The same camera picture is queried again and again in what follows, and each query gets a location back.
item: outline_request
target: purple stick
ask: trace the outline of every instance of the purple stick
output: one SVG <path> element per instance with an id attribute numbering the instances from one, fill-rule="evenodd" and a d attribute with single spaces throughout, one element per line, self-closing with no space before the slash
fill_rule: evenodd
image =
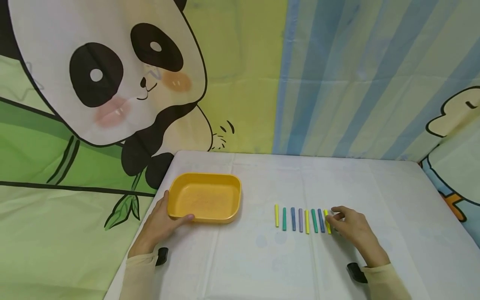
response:
<path id="1" fill-rule="evenodd" d="M 303 210 L 299 208 L 299 226 L 300 232 L 303 232 Z"/>

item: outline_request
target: fabric backdrop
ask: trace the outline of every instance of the fabric backdrop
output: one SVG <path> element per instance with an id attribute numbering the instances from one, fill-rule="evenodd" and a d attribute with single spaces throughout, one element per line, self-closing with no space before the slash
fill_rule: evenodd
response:
<path id="1" fill-rule="evenodd" d="M 479 10 L 0 0 L 2 299 L 101 299 L 181 149 L 416 161 L 480 245 Z"/>

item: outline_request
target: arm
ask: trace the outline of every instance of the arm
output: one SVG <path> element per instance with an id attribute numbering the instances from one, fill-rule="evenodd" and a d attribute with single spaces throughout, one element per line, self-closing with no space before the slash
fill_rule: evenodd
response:
<path id="1" fill-rule="evenodd" d="M 367 263 L 362 271 L 368 280 L 371 299 L 410 300 L 410 294 L 368 225 L 365 215 L 344 206 L 332 207 L 332 211 L 338 214 L 327 216 L 327 222 L 357 248 Z"/>
<path id="2" fill-rule="evenodd" d="M 172 220 L 167 213 L 168 191 L 148 216 L 137 239 L 128 252 L 120 300 L 150 300 L 153 275 L 158 258 L 155 246 L 168 238 L 175 229 L 192 221 L 194 215 Z"/>

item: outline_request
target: yellow tray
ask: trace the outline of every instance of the yellow tray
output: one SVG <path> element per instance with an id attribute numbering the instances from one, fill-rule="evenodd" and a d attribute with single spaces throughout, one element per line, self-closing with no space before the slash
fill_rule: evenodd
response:
<path id="1" fill-rule="evenodd" d="M 240 208 L 241 182 L 230 174 L 185 173 L 170 187 L 168 215 L 194 222 L 230 223 Z"/>

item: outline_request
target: sleeve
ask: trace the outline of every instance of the sleeve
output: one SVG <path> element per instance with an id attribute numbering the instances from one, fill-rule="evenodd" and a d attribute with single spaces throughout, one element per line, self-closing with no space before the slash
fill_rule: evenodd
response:
<path id="1" fill-rule="evenodd" d="M 376 268 L 363 267 L 362 272 L 368 280 L 372 300 L 411 300 L 409 292 L 398 277 L 392 264 Z"/>
<path id="2" fill-rule="evenodd" d="M 151 300 L 158 255 L 137 255 L 127 259 L 120 300 Z"/>

